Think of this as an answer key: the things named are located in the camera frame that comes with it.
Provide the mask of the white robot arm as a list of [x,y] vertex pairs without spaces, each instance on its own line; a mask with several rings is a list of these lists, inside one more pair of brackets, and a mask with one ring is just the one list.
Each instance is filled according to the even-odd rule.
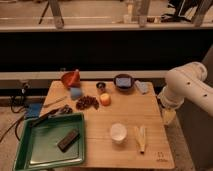
[[176,117],[176,110],[188,99],[213,116],[213,87],[205,83],[207,69],[200,62],[190,62],[175,67],[165,74],[166,85],[157,98],[160,100],[162,119],[169,125]]

